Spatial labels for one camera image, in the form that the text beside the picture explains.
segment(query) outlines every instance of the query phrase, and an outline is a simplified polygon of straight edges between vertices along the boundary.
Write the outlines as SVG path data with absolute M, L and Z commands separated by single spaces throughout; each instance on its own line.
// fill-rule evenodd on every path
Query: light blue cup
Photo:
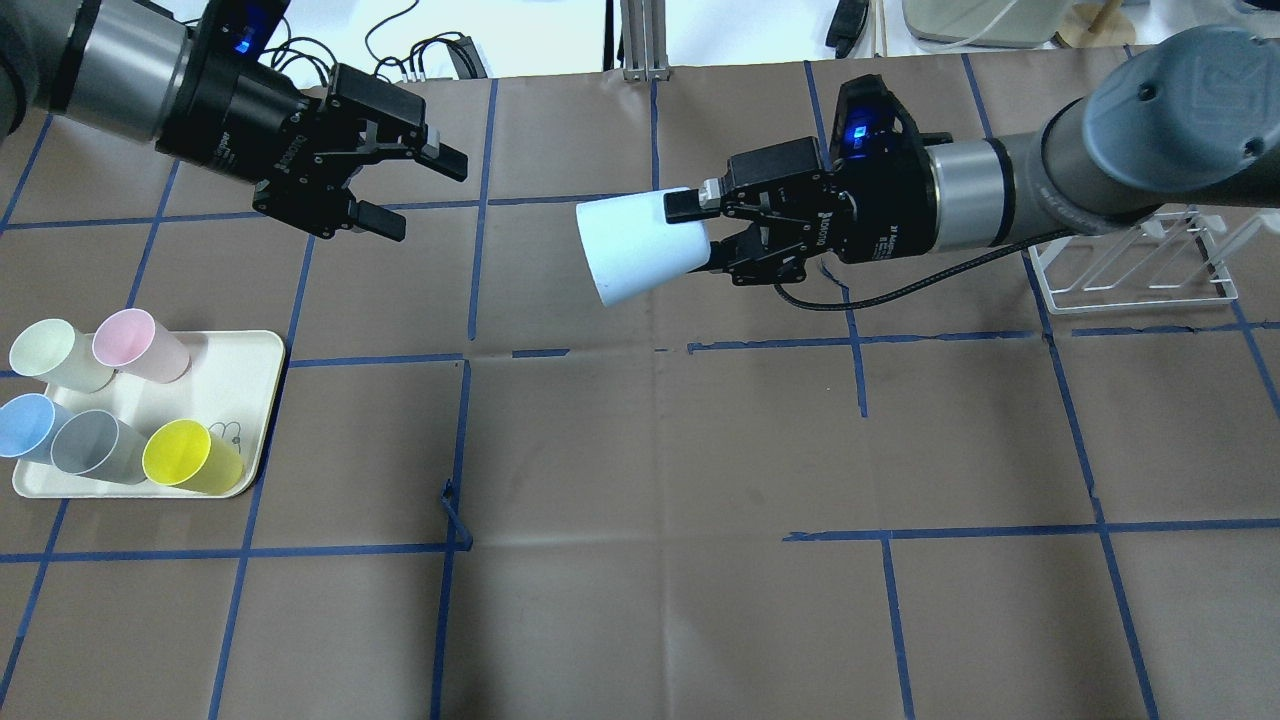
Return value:
M 51 465 L 54 436 L 72 419 L 70 410 L 44 395 L 19 395 L 0 407 L 0 457 Z

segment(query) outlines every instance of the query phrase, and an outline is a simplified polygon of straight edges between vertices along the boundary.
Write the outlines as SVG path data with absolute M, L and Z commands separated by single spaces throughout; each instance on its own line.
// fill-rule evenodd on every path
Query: cup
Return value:
M 133 484 L 142 480 L 145 445 L 146 438 L 115 415 L 86 410 L 58 430 L 50 456 L 68 475 Z
M 700 222 L 667 223 L 659 190 L 582 202 L 577 231 L 600 301 L 608 307 L 707 264 L 712 246 Z
M 67 320 L 41 320 L 18 334 L 9 348 L 14 373 L 78 392 L 95 392 L 114 372 L 93 359 L 92 341 Z
M 51 465 L 54 436 L 70 419 L 70 410 L 44 395 L 19 395 L 0 407 L 0 457 Z
M 174 420 L 147 441 L 142 470 L 161 486 L 223 495 L 239 482 L 244 461 L 236 446 L 205 425 Z
M 138 307 L 102 320 L 93 334 L 93 357 L 108 368 L 157 383 L 172 383 L 191 366 L 187 346 Z

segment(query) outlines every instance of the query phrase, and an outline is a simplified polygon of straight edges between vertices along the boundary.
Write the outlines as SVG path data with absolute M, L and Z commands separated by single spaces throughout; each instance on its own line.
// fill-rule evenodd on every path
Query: wooden round base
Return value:
M 1053 40 L 1064 47 L 1106 47 L 1111 45 L 1133 45 L 1138 40 L 1137 31 L 1129 18 L 1111 13 L 1098 32 L 1089 32 L 1089 26 L 1102 12 L 1097 3 L 1082 3 L 1071 8 L 1057 28 Z

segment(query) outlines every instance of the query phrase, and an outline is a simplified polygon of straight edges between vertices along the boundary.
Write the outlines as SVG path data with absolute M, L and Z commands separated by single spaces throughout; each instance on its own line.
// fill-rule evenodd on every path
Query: white tray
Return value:
M 262 441 L 284 368 L 284 342 L 270 331 L 174 333 L 191 350 L 191 369 L 169 384 L 116 373 L 93 393 L 45 391 L 73 413 L 108 410 L 143 437 L 179 418 L 198 420 L 237 445 L 244 475 L 223 495 L 204 495 L 138 478 L 137 484 L 78 478 L 51 465 L 18 461 L 13 489 L 23 497 L 180 497 L 215 500 L 244 492 L 257 477 Z

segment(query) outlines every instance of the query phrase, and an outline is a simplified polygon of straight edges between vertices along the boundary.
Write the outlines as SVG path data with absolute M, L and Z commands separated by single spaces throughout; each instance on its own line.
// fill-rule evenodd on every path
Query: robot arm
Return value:
M 403 240 L 404 218 L 357 200 L 351 178 L 411 159 L 462 181 L 467 156 L 403 88 L 339 64 L 325 96 L 310 97 L 260 64 L 288 4 L 212 0 L 192 32 L 151 3 L 4 0 L 0 128 L 45 106 L 255 183 L 256 210 L 316 236 Z
M 1280 205 L 1280 47 L 1243 29 L 1183 32 L 1115 70 L 1037 133 L 927 135 L 867 76 L 841 87 L 826 169 L 818 141 L 735 155 L 663 197 L 667 223 L 750 220 L 698 270 L 795 283 L 805 259 L 865 263 L 1028 245 L 1133 225 L 1165 202 Z

